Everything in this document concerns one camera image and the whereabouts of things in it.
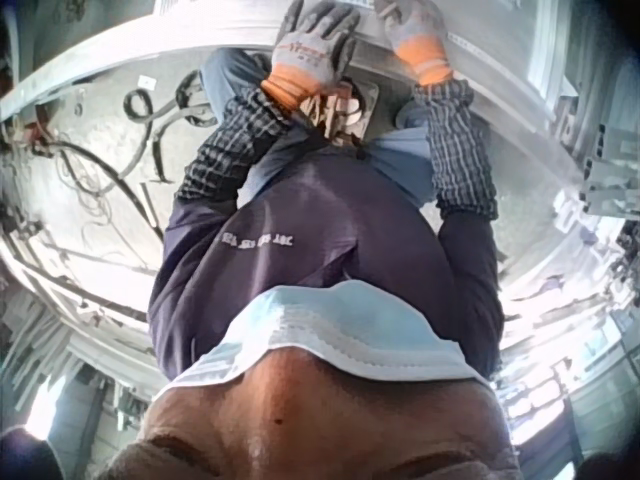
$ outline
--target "worker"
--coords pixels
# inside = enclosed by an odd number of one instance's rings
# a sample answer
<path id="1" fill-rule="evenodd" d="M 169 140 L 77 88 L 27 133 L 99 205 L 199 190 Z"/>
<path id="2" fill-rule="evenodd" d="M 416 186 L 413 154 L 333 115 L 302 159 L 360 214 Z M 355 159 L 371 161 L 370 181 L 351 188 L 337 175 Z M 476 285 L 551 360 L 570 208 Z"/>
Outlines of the worker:
<path id="1" fill-rule="evenodd" d="M 357 10 L 297 0 L 270 72 L 236 49 L 203 66 L 219 125 L 149 307 L 170 383 L 99 478 L 521 478 L 488 382 L 504 319 L 473 91 L 433 3 L 375 7 L 417 85 L 364 160 L 298 111 L 345 72 Z"/>

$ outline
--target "checkered shirt sleeve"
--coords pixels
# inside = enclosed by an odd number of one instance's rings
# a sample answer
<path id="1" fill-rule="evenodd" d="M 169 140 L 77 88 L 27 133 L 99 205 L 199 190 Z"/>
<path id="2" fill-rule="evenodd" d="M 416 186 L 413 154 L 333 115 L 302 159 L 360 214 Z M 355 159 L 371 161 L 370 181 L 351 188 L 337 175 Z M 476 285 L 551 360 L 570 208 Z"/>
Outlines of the checkered shirt sleeve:
<path id="1" fill-rule="evenodd" d="M 291 126 L 291 120 L 260 89 L 231 100 L 225 120 L 186 167 L 176 193 L 180 200 L 237 200 L 249 169 Z"/>
<path id="2" fill-rule="evenodd" d="M 429 114 L 427 142 L 442 218 L 469 212 L 496 220 L 496 188 L 480 133 L 471 124 L 473 90 L 469 84 L 450 80 L 426 87 L 416 85 L 414 98 Z"/>

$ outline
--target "orange glove cuff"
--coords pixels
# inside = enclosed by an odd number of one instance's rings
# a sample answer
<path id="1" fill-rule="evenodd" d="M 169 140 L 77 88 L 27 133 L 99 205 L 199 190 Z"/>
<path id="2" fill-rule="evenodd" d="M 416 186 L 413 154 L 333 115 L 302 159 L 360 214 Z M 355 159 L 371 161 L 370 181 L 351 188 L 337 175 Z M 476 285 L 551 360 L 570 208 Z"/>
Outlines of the orange glove cuff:
<path id="1" fill-rule="evenodd" d="M 436 36 L 420 35 L 404 42 L 396 54 L 418 75 L 420 85 L 441 83 L 453 78 L 447 52 Z"/>
<path id="2" fill-rule="evenodd" d="M 286 65 L 276 65 L 269 78 L 262 82 L 262 89 L 292 112 L 319 88 L 318 82 L 305 72 Z"/>

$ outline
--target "glove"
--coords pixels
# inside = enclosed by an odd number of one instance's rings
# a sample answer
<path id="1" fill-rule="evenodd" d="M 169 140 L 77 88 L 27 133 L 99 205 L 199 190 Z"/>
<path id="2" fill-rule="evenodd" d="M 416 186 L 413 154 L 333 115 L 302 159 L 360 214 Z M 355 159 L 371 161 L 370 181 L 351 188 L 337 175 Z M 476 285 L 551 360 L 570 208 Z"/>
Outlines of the glove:
<path id="1" fill-rule="evenodd" d="M 393 50 L 411 65 L 420 85 L 453 78 L 443 44 L 446 29 L 442 12 L 431 0 L 375 0 L 375 8 L 384 20 Z"/>
<path id="2" fill-rule="evenodd" d="M 342 78 L 356 40 L 360 14 L 348 6 L 321 2 L 298 25 L 303 0 L 295 0 L 280 30 L 271 74 L 262 89 L 286 110 L 294 111 Z"/>

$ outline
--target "face mask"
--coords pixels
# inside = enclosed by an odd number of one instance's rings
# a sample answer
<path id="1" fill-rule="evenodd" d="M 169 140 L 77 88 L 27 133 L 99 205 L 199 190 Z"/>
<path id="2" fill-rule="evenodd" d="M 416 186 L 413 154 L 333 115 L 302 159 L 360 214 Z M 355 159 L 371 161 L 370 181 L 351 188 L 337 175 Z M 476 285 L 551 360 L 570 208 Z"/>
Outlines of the face mask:
<path id="1" fill-rule="evenodd" d="M 222 342 L 167 385 L 227 383 L 267 352 L 298 347 L 356 377 L 382 382 L 486 380 L 399 298 L 350 280 L 332 288 L 276 287 L 256 297 Z"/>

